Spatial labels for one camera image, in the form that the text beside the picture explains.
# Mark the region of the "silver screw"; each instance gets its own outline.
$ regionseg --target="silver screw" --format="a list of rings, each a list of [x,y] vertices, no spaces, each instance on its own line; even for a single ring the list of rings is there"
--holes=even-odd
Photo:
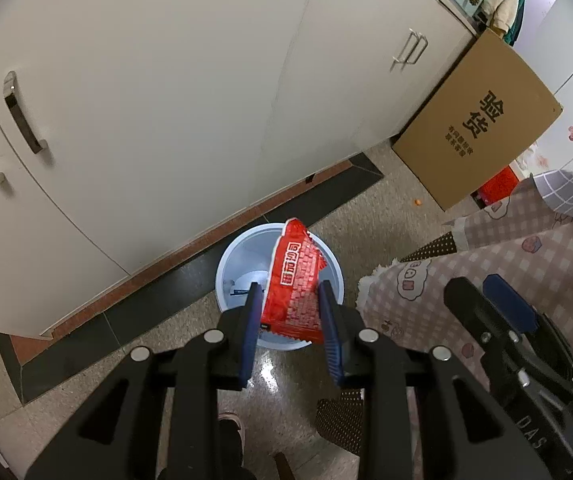
[[[146,361],[149,358],[149,355],[151,355],[151,351],[146,346],[136,346],[131,351],[130,355],[133,361],[141,363],[142,361]]]
[[[433,349],[433,357],[435,357],[438,361],[448,361],[451,359],[451,350],[449,350],[446,346],[436,346]]]
[[[204,332],[204,340],[207,343],[220,343],[222,339],[224,339],[224,333],[217,328]]]
[[[377,338],[380,337],[378,333],[372,328],[363,328],[360,330],[358,337],[365,343],[375,343]]]
[[[529,379],[529,375],[525,372],[524,368],[518,372],[518,380],[520,381],[520,384],[522,384],[523,388],[526,388],[531,384],[531,379]]]

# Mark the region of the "plastic bucket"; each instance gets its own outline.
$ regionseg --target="plastic bucket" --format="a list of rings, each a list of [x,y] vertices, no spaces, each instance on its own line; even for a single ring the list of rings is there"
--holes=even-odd
[[[226,248],[215,274],[215,295],[221,311],[243,306],[251,282],[266,288],[268,268],[273,247],[282,233],[284,224],[263,224],[245,231]],[[344,300],[344,280],[340,264],[326,244],[314,234],[311,238],[324,255],[327,266],[320,271],[319,280],[329,280],[339,304]],[[269,332],[262,332],[258,346],[273,350],[297,350],[311,342],[299,341]]]

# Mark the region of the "black floor tile border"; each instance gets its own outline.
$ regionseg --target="black floor tile border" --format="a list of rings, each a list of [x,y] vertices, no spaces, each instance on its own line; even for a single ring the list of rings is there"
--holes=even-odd
[[[196,254],[20,365],[10,336],[0,333],[0,354],[13,387],[26,404],[129,341],[156,327],[215,288],[215,272],[228,245],[242,232],[268,222],[299,218],[310,226],[384,178],[363,153],[353,166]]]

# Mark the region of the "cardboard box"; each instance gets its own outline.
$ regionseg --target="cardboard box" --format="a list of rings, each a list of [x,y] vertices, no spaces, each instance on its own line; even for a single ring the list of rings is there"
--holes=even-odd
[[[561,113],[522,58],[487,30],[393,149],[446,210],[508,166]]]

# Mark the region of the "red snack wrapper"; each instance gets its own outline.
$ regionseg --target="red snack wrapper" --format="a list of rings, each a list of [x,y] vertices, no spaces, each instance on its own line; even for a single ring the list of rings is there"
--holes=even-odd
[[[297,218],[288,220],[273,251],[264,293],[262,328],[324,343],[318,313],[318,273],[326,261]]]

